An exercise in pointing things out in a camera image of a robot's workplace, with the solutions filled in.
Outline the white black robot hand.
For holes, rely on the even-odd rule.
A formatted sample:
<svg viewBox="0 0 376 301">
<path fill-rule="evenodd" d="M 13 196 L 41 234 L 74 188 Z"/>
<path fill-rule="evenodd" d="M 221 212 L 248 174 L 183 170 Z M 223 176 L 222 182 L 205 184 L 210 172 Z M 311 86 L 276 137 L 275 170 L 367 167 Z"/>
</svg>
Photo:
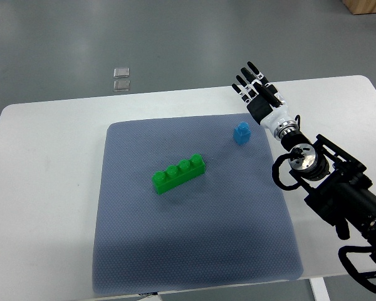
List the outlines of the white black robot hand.
<svg viewBox="0 0 376 301">
<path fill-rule="evenodd" d="M 251 61 L 236 75 L 232 89 L 245 103 L 255 122 L 282 140 L 300 133 L 300 126 L 291 115 L 285 98 Z"/>
</svg>

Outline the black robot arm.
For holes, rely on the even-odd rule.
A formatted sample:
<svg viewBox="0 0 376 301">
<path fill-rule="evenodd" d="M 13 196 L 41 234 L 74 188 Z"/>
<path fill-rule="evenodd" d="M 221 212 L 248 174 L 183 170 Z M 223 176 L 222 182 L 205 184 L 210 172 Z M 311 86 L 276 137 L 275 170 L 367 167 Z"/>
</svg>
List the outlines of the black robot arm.
<svg viewBox="0 0 376 301">
<path fill-rule="evenodd" d="M 347 273 L 361 286 L 376 294 L 376 195 L 366 167 L 322 135 L 310 142 L 297 125 L 278 131 L 286 150 L 272 166 L 274 183 L 285 191 L 302 187 L 305 203 L 324 221 L 335 227 L 341 240 L 356 228 L 368 246 L 343 246 L 338 257 Z"/>
</svg>

